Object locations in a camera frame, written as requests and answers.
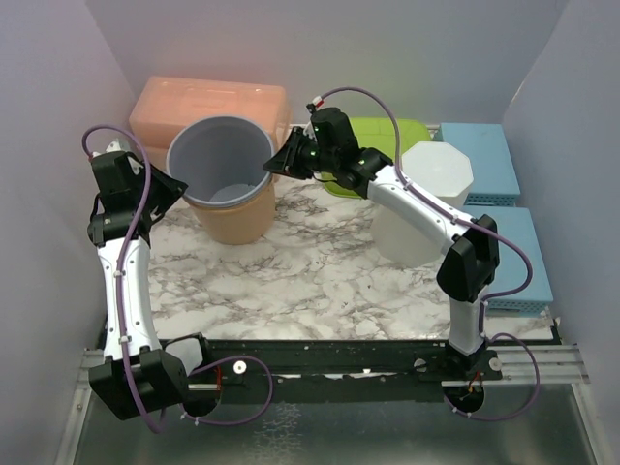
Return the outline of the blue-grey round bin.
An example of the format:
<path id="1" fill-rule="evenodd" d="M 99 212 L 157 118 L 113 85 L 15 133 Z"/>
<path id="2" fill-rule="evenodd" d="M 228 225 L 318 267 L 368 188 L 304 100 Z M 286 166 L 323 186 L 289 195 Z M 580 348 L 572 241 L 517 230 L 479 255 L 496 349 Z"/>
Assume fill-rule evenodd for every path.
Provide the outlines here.
<path id="1" fill-rule="evenodd" d="M 273 180 L 264 169 L 273 154 L 271 137 L 254 121 L 220 115 L 183 129 L 166 166 L 170 177 L 187 185 L 186 202 L 229 208 L 253 199 Z"/>

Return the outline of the orange round bin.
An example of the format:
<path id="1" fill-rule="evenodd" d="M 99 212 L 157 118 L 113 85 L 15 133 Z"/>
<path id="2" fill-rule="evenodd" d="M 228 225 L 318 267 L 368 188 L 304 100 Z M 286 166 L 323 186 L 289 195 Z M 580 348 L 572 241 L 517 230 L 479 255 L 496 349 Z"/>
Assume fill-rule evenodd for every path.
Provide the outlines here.
<path id="1" fill-rule="evenodd" d="M 233 207 L 208 207 L 192 201 L 189 205 L 211 239 L 228 245 L 249 244 L 274 223 L 274 181 L 270 180 L 253 199 Z"/>

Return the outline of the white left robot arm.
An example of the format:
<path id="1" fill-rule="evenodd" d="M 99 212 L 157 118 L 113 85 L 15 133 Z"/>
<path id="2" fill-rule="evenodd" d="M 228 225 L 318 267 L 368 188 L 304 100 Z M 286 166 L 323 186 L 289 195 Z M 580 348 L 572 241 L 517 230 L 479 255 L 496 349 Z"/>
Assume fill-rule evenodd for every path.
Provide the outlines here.
<path id="1" fill-rule="evenodd" d="M 161 341 L 149 293 L 150 229 L 187 186 L 131 151 L 113 148 L 91 161 L 99 193 L 87 228 L 104 272 L 107 333 L 104 361 L 89 384 L 121 420 L 190 400 L 189 380 L 213 373 L 214 359 L 199 334 Z"/>

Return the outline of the green plastic tray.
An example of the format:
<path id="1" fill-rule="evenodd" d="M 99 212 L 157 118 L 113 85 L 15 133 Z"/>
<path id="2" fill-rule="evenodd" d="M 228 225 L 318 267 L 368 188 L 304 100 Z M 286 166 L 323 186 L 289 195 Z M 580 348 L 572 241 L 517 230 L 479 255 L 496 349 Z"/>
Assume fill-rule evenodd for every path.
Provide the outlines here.
<path id="1" fill-rule="evenodd" d="M 394 159 L 396 150 L 393 125 L 388 118 L 353 117 L 350 119 L 353 131 L 361 147 L 374 147 Z M 412 119 L 397 120 L 400 135 L 400 155 L 421 141 L 431 141 L 428 128 Z M 324 189 L 331 195 L 345 199 L 358 199 L 359 195 L 333 181 L 326 172 L 321 173 Z"/>

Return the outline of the large blue perforated basket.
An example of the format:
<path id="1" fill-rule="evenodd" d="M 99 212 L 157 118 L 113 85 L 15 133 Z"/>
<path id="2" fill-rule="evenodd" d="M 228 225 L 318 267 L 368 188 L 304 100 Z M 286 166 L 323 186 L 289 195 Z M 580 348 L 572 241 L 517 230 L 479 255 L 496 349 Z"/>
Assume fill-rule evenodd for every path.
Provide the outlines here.
<path id="1" fill-rule="evenodd" d="M 515 206 L 520 188 L 500 124 L 441 123 L 433 140 L 446 142 L 469 158 L 474 182 L 466 204 Z"/>

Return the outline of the small blue perforated basket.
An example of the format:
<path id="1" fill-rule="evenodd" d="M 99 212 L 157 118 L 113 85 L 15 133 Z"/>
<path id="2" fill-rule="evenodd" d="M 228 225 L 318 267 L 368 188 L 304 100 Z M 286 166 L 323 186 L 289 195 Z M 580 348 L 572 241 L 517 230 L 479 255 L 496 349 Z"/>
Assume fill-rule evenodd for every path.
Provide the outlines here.
<path id="1" fill-rule="evenodd" d="M 463 211 L 475 218 L 483 214 L 493 218 L 499 235 L 519 247 L 532 265 L 533 277 L 529 286 L 517 294 L 491 298 L 489 313 L 516 317 L 539 316 L 553 302 L 553 294 L 530 211 L 523 207 L 489 205 L 465 205 Z M 489 287 L 491 294 L 512 290 L 521 285 L 527 276 L 524 261 L 512 248 L 501 243 L 499 253 L 500 264 Z"/>

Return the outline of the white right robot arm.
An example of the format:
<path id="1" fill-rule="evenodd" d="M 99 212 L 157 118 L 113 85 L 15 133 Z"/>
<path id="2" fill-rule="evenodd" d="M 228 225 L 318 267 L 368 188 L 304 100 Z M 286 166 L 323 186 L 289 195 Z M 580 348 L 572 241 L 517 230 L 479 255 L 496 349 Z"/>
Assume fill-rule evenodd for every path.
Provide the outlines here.
<path id="1" fill-rule="evenodd" d="M 500 262 L 496 222 L 487 215 L 474 219 L 440 201 L 399 174 L 389 156 L 360 146 L 339 108 L 315 111 L 310 124 L 311 136 L 293 129 L 264 169 L 300 180 L 327 172 L 338 185 L 392 211 L 439 247 L 444 260 L 436 280 L 450 303 L 452 350 L 445 366 L 452 377 L 468 378 L 481 364 L 481 299 Z"/>

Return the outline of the white faceted bin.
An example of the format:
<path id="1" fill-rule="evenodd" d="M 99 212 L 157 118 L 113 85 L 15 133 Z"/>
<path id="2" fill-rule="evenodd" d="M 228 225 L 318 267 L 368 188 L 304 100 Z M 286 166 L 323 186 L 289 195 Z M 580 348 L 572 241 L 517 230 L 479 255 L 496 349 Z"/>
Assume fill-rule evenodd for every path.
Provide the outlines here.
<path id="1" fill-rule="evenodd" d="M 404 174 L 441 201 L 461 208 L 474 182 L 469 158 L 446 142 L 420 141 L 401 156 Z M 385 259 L 417 268 L 442 258 L 440 247 L 380 206 L 370 227 Z"/>

